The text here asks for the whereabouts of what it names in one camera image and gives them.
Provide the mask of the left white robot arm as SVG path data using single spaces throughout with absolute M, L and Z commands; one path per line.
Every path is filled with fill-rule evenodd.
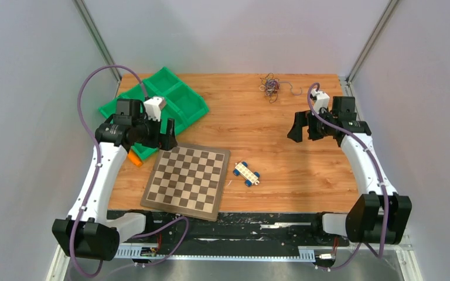
M 107 219 L 108 202 L 118 172 L 134 144 L 171 150 L 177 145 L 175 121 L 161 132 L 164 97 L 145 101 L 119 98 L 116 110 L 95 131 L 92 161 L 78 199 L 65 219 L 56 219 L 52 233 L 69 257 L 110 261 L 120 243 L 132 237 L 153 240 L 156 227 L 142 211 Z

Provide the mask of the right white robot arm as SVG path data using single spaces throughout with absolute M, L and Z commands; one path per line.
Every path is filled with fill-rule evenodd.
M 304 128 L 312 141 L 333 137 L 351 165 L 360 197 L 347 214 L 319 213 L 318 223 L 311 228 L 312 239 L 323 245 L 340 235 L 356 243 L 399 244 L 412 202 L 399 195 L 383 172 L 368 124 L 356 119 L 355 99 L 335 97 L 332 109 L 327 108 L 328 99 L 316 99 L 318 116 L 310 110 L 296 112 L 287 137 L 302 142 Z

